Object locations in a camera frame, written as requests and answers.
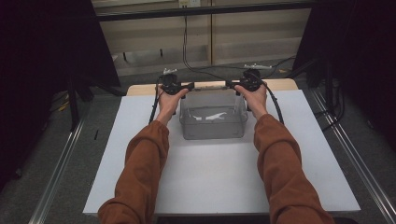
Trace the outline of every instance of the orange sleeve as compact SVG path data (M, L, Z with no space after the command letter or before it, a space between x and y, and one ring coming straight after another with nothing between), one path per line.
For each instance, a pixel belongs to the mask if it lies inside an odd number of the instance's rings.
M271 115L262 116L255 126L254 145L271 223L334 223L306 179L300 148L283 124Z
M115 197L99 208L101 223L151 223L168 135L166 126L154 120L130 141Z

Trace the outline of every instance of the gray carpet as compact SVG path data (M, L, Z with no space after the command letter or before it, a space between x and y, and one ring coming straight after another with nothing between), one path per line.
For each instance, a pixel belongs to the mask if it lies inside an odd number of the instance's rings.
M281 67L291 68L292 62ZM236 79L243 70L233 68L208 69L222 77ZM179 71L182 81L216 80L207 74L194 74ZM121 77L121 90L126 91L130 85L153 83L159 74ZM309 90L304 84L304 76L296 79L299 87L304 89L305 96L314 112L318 107ZM81 131L77 144L71 155L61 186L58 188L50 207L45 223L98 223L97 218L82 214L82 209L90 192L92 181L106 147L114 119L120 105L120 97L108 95L99 89L93 89L95 98L91 103L80 103L80 107L88 107L89 114ZM327 124L323 118L318 119L321 127ZM346 113L341 121L348 136L356 146L367 166L375 175L385 192L395 203L396 201L396 152L376 130L367 125L366 116L346 98ZM28 223L41 194L46 187L52 171L67 141L70 129L68 109L54 112L47 130L37 143L29 160L23 167L22 177L10 181L0 195L0 223ZM375 201L361 182L361 178L351 165L349 158L342 149L332 130L325 132L333 153L340 163L350 187L352 188L361 211L351 214L334 214L337 217L351 217L360 224L387 223L377 208ZM161 223L266 223L267 217L207 217L207 218L160 218Z

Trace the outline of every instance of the hand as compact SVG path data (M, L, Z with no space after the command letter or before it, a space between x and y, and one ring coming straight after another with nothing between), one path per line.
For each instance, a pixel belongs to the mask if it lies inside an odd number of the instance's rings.
M259 119L261 116L268 114L267 112L267 89L261 85L256 91L247 91L239 85L235 85L235 90L239 91L247 100L247 105L253 112L253 116Z
M168 124L168 121L172 118L175 113L178 101L183 97L189 90L183 89L175 95L169 95L163 91L163 89L158 88L158 94L160 95L160 113L155 120L158 120L164 125Z

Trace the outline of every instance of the wire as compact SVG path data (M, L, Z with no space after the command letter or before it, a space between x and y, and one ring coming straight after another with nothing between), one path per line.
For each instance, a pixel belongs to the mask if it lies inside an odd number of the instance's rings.
M210 75L210 76L212 76L212 77L216 77L216 78L218 78L218 79L221 79L221 80L226 81L226 79L223 78L223 77L218 77L218 76L216 76L216 75L214 75L214 74L211 74L211 73L208 73L208 72L202 72L202 71L193 69L193 68L189 65L189 63L187 62L187 17L186 17L186 16L184 17L183 63L184 63L184 65L186 65L186 67L187 67L188 69L190 69L190 71L192 71L192 72L194 72L194 73L207 74L207 75Z
M340 104L340 111L339 111L338 115L335 117L334 121L330 125L328 125L327 127L322 129L323 132L326 132L332 126L334 126L335 124L339 123L341 121L341 119L344 117L345 108L346 108L345 95L344 95L344 92L341 91L341 86L338 87L338 90L341 92L341 98L342 98L342 103Z
M150 124L153 120L154 120L154 116L155 116L155 111L157 110L157 106L158 106L158 102L160 101L160 96L162 95L162 93L160 95L158 95L158 88L159 88L159 84L160 84L160 79L163 78L163 76L159 76L157 78L157 81L155 83L155 96L154 96L154 104L152 105L152 110L151 110L151 115L149 117L149 121L148 124Z
M326 113L330 113L330 111L329 110L319 111L319 112L315 112L314 115L315 115L315 118L318 119Z
M337 107L340 105L340 90L341 90L341 88L340 88L340 85L333 87L333 88L336 89L336 92L335 92L335 100L336 101L335 101L335 105L333 107Z
M266 77L264 77L264 78L271 77L271 76L275 73L275 71L276 71L276 69L277 69L278 66L280 66L282 63L285 63L285 62L287 62L287 61L289 61L289 60L291 60L291 59L295 59L295 58L296 58L296 56L293 55L293 56L291 56L291 57L289 57L289 58L287 58L287 59L284 59L284 60L280 61L280 62L277 63L275 66L272 66L272 67L274 67L273 72L272 72L270 75L268 75L268 76L266 76Z
M272 93L272 91L268 88L268 85L267 85L265 82L263 82L263 83L264 83L265 88L266 88L266 89L268 90L268 92L270 93L271 98L272 98L272 100L273 100L273 102L274 102L274 105L275 105L275 108L276 108L276 112L277 112L277 116L279 117L279 122L281 122L282 124L285 124L285 121L283 121L282 112L280 111L280 107L279 107L279 104L277 103L276 97L274 96L274 94Z
M279 63L277 63L277 64L275 64L275 65L268 65L268 67L271 67L271 68L276 68L277 66L280 66L282 63L285 63L285 62L287 62L287 61L289 61L289 60L291 60L291 59L295 59L295 55L294 56L291 56L291 57L289 57L289 58L287 58L287 59L284 59L284 60L282 60L282 61L280 61ZM235 68L235 69L243 69L243 70L246 70L247 68L246 67L235 67L235 66L228 66L228 65L212 65L212 66L207 66L207 67L201 67L201 68L195 68L195 69L198 69L198 70L203 70L203 69L208 69L208 68ZM254 69L257 69L257 70L267 70L267 68L254 68Z

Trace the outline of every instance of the metal rail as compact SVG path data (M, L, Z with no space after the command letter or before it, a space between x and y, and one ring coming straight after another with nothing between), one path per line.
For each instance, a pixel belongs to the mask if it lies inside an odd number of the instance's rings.
M298 2L263 3L263 4L252 4L252 5L238 5L238 6L170 8L170 9L151 10L151 11L98 13L96 17L99 21L127 21L127 20L164 18L164 17L181 17L181 16L213 15L213 14L225 14L225 13L237 13L237 12L301 9L301 8L311 8L317 6L331 5L335 3L345 3L345 0L306 0L306 1L298 1Z
M326 111L325 100L321 93L317 93L315 91L311 91L311 93L313 94L318 106L320 107L320 110L322 110L323 112ZM334 118L329 113L326 113L325 115L326 120L329 122L329 124L332 124L334 122ZM338 138L350 161L352 162L353 166L361 177L364 185L372 195L376 205L378 206L385 220L389 224L396 224L396 210L391 202L391 199L376 181L373 174L361 158L358 150L350 141L347 133L344 131L339 123L334 124L332 126L332 130L334 131L335 136Z
M61 158L56 164L49 183L47 184L46 189L44 190L44 193L41 196L40 201L35 208L35 211L33 212L29 224L42 224L47 217L50 206L52 205L53 199L55 198L56 192L61 184L62 176L64 175L67 163L70 160L79 134L81 133L85 119L88 117L90 105L88 105L87 107L88 108L85 109L84 114L79 120L76 129L69 134L69 138L67 139L66 145L64 146Z

